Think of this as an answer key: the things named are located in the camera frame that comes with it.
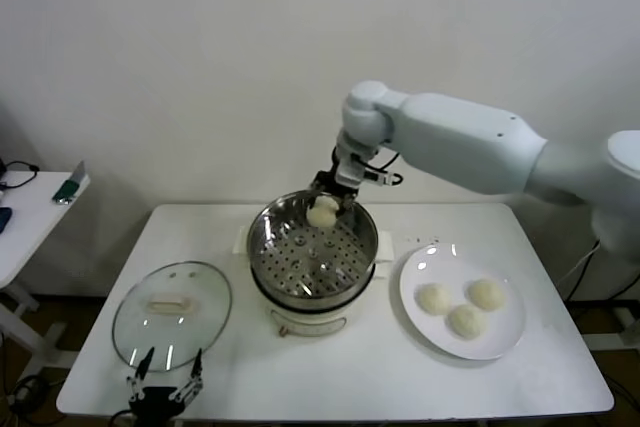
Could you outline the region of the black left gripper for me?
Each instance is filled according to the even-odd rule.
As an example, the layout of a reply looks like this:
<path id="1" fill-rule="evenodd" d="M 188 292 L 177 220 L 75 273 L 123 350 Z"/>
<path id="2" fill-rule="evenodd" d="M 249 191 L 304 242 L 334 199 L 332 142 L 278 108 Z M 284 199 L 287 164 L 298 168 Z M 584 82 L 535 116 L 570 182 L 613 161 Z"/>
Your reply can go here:
<path id="1" fill-rule="evenodd" d="M 194 400 L 203 388 L 202 353 L 198 350 L 188 381 L 183 387 L 144 387 L 144 379 L 154 356 L 151 347 L 136 367 L 133 376 L 127 378 L 130 389 L 129 407 L 135 427 L 163 427 L 184 412 L 182 400 Z"/>

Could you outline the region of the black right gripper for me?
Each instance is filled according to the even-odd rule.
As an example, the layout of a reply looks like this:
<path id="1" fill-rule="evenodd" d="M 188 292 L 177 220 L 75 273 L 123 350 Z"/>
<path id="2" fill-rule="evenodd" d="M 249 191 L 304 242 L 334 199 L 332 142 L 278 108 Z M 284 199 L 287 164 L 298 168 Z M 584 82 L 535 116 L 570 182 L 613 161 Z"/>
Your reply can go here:
<path id="1" fill-rule="evenodd" d="M 328 171 L 320 170 L 316 173 L 312 181 L 312 186 L 307 189 L 307 193 L 307 210 L 315 207 L 317 199 L 321 197 L 323 193 L 336 197 L 339 206 L 336 217 L 340 218 L 353 208 L 358 190 L 339 184 L 336 181 L 336 168 L 332 167 Z"/>

